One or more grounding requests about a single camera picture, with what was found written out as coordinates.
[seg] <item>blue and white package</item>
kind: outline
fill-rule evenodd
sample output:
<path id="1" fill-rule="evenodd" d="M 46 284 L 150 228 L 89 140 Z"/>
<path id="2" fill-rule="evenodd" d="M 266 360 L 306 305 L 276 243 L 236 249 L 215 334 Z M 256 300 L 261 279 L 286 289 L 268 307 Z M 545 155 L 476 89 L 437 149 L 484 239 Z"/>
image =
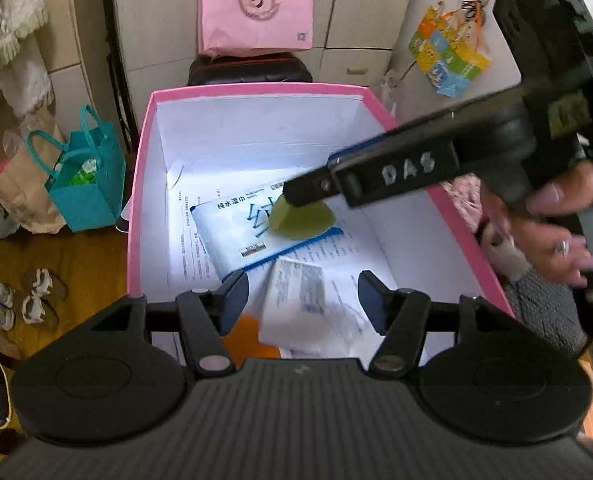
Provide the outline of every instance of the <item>blue and white package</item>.
<path id="1" fill-rule="evenodd" d="M 283 182 L 273 182 L 190 209 L 198 237 L 221 280 L 235 270 L 250 270 L 323 238 L 343 234 L 336 225 L 308 240 L 292 240 L 273 232 L 270 212 L 282 190 Z"/>

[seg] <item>storage box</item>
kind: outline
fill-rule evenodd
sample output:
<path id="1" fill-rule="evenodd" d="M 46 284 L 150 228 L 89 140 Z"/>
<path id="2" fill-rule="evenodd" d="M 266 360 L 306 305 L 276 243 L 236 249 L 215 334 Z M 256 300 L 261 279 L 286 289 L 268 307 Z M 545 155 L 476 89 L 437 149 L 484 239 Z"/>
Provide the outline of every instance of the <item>storage box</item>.
<path id="1" fill-rule="evenodd" d="M 128 293 L 171 301 L 184 290 L 216 288 L 193 226 L 193 205 L 323 165 L 330 153 L 394 126 L 369 89 L 354 86 L 249 83 L 153 93 L 134 175 Z M 360 210 L 348 210 L 342 198 L 331 206 L 351 236 L 334 240 L 331 250 L 313 247 L 297 256 L 319 264 L 337 258 L 343 290 L 353 288 L 364 268 L 435 301 L 482 294 L 510 312 L 441 187 Z M 269 270 L 250 273 L 251 314 L 262 303 Z"/>

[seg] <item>teal felt tote bag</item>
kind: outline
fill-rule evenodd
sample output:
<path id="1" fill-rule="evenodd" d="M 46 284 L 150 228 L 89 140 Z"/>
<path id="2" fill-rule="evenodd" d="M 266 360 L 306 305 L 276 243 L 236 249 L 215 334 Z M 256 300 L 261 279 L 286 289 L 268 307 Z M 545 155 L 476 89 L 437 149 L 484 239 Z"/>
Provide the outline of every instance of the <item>teal felt tote bag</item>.
<path id="1" fill-rule="evenodd" d="M 96 122 L 93 129 L 88 126 L 88 114 Z M 33 136 L 42 137 L 62 150 L 54 169 L 38 158 L 32 147 Z M 30 132 L 25 143 L 34 161 L 49 175 L 46 189 L 72 231 L 115 224 L 123 205 L 126 159 L 112 123 L 101 121 L 86 105 L 81 108 L 81 131 L 72 132 L 66 144 L 41 130 Z M 96 173 L 90 182 L 81 182 L 80 169 L 84 163 L 86 168 L 93 167 L 91 159 L 96 162 Z"/>

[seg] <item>ring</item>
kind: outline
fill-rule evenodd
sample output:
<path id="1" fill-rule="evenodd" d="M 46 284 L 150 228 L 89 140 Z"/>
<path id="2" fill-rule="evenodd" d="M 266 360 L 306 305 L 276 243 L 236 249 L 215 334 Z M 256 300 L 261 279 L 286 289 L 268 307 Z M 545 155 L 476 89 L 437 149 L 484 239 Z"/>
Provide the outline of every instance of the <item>ring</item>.
<path id="1" fill-rule="evenodd" d="M 569 254 L 569 242 L 567 240 L 563 240 L 561 243 L 556 245 L 554 252 L 562 254 L 563 256 L 567 256 Z"/>

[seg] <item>pink tote bag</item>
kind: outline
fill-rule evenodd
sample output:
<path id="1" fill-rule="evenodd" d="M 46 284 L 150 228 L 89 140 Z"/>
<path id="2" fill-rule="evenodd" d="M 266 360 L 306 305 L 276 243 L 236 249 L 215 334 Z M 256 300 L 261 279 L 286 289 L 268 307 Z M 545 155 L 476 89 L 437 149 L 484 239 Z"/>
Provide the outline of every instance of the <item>pink tote bag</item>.
<path id="1" fill-rule="evenodd" d="M 260 56 L 309 50 L 313 0 L 199 0 L 198 51 Z"/>

